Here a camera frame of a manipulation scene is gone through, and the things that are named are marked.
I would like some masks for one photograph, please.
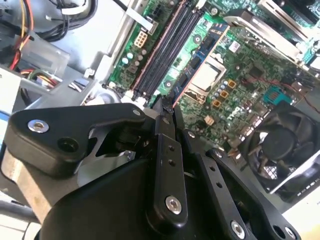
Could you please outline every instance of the motherboard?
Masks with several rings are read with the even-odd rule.
[[[108,85],[152,106],[179,105],[185,125],[236,149],[278,103],[319,85],[320,2],[149,0]]]

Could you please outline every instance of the yellow component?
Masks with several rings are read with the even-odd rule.
[[[218,101],[218,100],[214,100],[213,103],[212,103],[212,105],[213,105],[214,107],[216,107],[216,108],[219,108],[220,105],[221,105],[221,102]]]
[[[140,31],[136,39],[134,40],[134,45],[138,48],[142,48],[146,43],[148,35],[144,31]]]
[[[215,123],[215,120],[209,115],[204,118],[204,121],[209,126],[212,126]]]
[[[220,96],[223,97],[224,99],[226,99],[228,96],[229,96],[229,93],[225,90],[223,90],[221,93],[220,93]]]
[[[231,79],[229,79],[229,81],[228,81],[228,86],[230,87],[230,88],[232,88],[232,89],[234,89],[235,87],[236,87],[236,83],[234,82],[234,81],[232,81]]]

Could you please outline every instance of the black mounting arm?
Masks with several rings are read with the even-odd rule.
[[[59,200],[40,239],[300,240],[223,151],[203,151],[170,102],[157,99],[155,118],[128,103],[25,110],[10,118],[8,151],[52,178],[77,172],[92,152],[92,129],[105,131],[96,155],[136,152]]]

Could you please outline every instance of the cooling fan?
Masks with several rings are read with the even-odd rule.
[[[261,185],[270,192],[319,150],[319,138],[319,123],[282,101],[244,140],[240,150]],[[276,193],[291,202],[319,175],[320,165],[315,162]]]

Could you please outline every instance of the screw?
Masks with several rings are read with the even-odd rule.
[[[216,8],[216,7],[211,8],[211,14],[212,14],[213,16],[217,15],[218,12],[219,12],[219,11],[218,11],[218,8]]]
[[[140,116],[140,115],[141,115],[141,114],[140,114],[140,112],[139,112],[138,110],[135,110],[135,109],[134,109],[132,112],[133,112],[135,115],[138,115],[138,116]]]
[[[49,130],[49,125],[42,120],[34,119],[28,122],[28,128],[38,134],[43,134]]]
[[[220,153],[220,152],[218,152],[217,150],[216,150],[216,151],[214,151],[214,153],[215,153],[215,155],[217,155],[219,158],[222,158],[221,153]]]
[[[287,226],[284,228],[286,230],[286,232],[289,234],[289,236],[293,239],[297,239],[296,235],[294,234],[294,232],[288,228]]]
[[[245,239],[245,230],[242,228],[242,226],[237,223],[236,221],[231,222],[231,228],[233,232],[238,236],[240,239]]]
[[[165,205],[170,212],[174,213],[175,215],[179,215],[182,211],[181,203],[174,196],[168,196],[165,199]]]
[[[166,119],[165,117],[164,117],[164,118],[162,118],[162,120],[163,120],[166,124],[170,124],[169,120],[168,120],[168,119]]]
[[[192,137],[193,139],[196,137],[196,135],[192,132],[192,131],[188,131],[188,134],[190,137]]]
[[[147,141],[145,141],[145,142],[143,143],[143,146],[146,147],[146,146],[149,145],[149,143],[150,143],[150,142],[147,140]]]

